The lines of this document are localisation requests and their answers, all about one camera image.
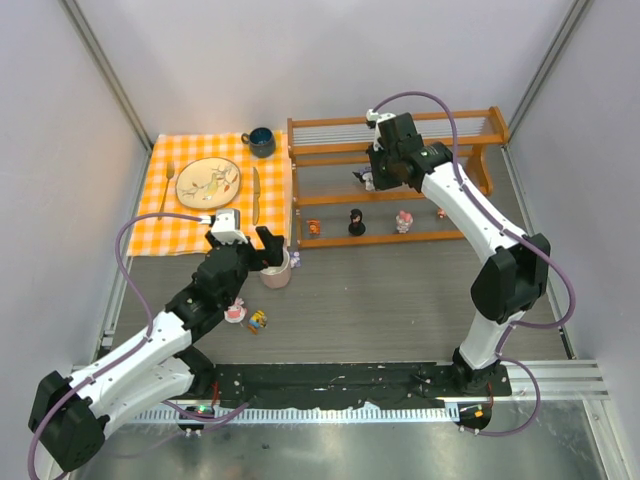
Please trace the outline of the pink mug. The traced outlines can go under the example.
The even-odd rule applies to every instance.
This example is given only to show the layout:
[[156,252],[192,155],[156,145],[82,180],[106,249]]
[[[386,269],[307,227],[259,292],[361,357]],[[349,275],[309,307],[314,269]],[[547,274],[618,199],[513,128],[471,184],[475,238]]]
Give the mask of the pink mug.
[[291,278],[291,260],[288,250],[286,248],[283,249],[283,262],[279,266],[261,270],[259,277],[262,283],[270,289],[285,287]]

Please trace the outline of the purple bunny figurine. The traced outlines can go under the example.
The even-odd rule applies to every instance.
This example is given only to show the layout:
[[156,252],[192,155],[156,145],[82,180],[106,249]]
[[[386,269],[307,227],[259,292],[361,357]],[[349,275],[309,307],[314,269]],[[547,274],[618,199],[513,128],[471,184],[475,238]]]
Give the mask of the purple bunny figurine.
[[289,253],[290,266],[292,268],[299,268],[301,266],[301,257],[298,251]]

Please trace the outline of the black purple Kuromi figurine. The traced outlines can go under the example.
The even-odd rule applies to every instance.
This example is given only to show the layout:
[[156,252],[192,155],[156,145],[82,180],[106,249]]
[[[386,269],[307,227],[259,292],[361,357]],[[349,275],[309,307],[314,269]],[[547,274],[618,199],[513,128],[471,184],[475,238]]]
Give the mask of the black purple Kuromi figurine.
[[366,191],[371,192],[375,190],[373,174],[370,167],[354,171],[353,175],[364,186]]

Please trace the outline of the pink white round figurine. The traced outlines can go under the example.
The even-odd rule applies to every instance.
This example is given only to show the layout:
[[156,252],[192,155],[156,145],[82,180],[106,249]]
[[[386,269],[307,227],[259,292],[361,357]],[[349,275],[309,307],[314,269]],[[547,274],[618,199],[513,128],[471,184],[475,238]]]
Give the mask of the pink white round figurine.
[[224,320],[230,324],[241,324],[247,315],[247,308],[242,298],[237,297],[224,312]]

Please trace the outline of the pink My Melody figurine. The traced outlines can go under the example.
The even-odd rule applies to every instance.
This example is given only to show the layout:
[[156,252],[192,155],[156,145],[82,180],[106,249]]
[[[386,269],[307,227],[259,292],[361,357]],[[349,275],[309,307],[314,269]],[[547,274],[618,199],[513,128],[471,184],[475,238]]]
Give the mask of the pink My Melody figurine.
[[396,215],[396,231],[399,234],[406,234],[410,231],[412,224],[412,214],[404,210],[400,210]]

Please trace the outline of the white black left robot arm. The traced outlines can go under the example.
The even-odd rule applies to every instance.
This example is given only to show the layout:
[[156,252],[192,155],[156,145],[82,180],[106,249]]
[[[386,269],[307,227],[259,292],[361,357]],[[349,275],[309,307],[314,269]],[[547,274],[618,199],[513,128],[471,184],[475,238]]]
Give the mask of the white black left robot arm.
[[211,249],[191,282],[146,328],[92,364],[67,376],[52,371],[39,382],[28,419],[30,478],[38,476],[38,447],[67,474],[85,465],[135,415],[207,390],[213,365],[195,342],[223,321],[250,272],[283,262],[283,236],[265,226],[256,232],[260,249],[234,224],[215,221],[206,234]]

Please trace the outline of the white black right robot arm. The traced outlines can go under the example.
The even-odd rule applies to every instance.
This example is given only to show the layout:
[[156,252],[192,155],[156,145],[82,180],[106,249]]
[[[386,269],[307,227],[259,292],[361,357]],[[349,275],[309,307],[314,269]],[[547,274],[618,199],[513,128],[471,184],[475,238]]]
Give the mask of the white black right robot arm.
[[485,389],[499,365],[497,352],[507,329],[545,294],[550,243],[527,236],[479,192],[451,149],[426,144],[413,117],[370,110],[374,132],[367,149],[378,190],[403,184],[442,208],[463,233],[482,268],[471,286],[475,315],[465,340],[452,357],[452,383],[459,392]]

